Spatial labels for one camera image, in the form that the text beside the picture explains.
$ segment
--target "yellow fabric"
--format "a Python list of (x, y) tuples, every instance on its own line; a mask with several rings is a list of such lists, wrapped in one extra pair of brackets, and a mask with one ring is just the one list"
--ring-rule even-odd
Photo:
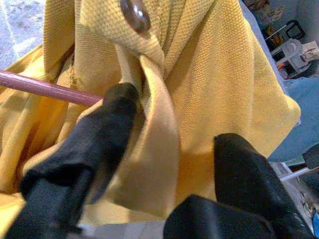
[[(120, 81), (139, 90), (145, 117), (137, 117), (116, 175), (83, 222), (165, 217), (191, 193), (215, 199), (214, 136), (238, 133), (268, 156), (300, 116), (238, 0), (144, 2), (152, 27), (137, 34), (119, 0), (47, 0), (43, 47), (8, 69), (101, 96)], [(22, 175), (97, 106), (0, 88), (0, 232), (23, 206), (10, 198)]]

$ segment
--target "yellow cloth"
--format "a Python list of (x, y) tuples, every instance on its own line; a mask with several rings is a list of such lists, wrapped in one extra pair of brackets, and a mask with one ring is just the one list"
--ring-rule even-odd
[[(86, 207), (83, 222), (165, 217), (191, 193), (215, 199), (214, 136), (238, 133), (267, 157), (300, 116), (238, 0), (144, 2), (152, 27), (139, 35), (119, 0), (47, 0), (43, 47), (8, 69), (101, 96), (120, 80), (140, 92), (145, 118), (137, 118), (107, 193)], [(11, 195), (23, 174), (97, 105), (84, 111), (0, 88), (0, 234), (23, 206)]]

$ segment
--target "brown button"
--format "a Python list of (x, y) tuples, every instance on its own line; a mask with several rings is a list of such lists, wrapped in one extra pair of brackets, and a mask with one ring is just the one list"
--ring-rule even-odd
[(151, 20), (142, 0), (121, 0), (121, 9), (126, 21), (137, 33), (150, 29)]

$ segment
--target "pink rod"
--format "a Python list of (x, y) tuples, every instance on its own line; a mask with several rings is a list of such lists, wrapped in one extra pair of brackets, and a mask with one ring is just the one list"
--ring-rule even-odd
[(48, 82), (38, 81), (29, 77), (1, 70), (0, 85), (84, 106), (92, 106), (102, 99), (102, 97), (90, 93), (77, 91)]

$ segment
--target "floor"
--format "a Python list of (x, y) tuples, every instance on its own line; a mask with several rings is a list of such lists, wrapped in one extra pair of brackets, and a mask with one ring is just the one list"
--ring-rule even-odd
[(42, 43), (45, 0), (0, 0), (0, 69)]

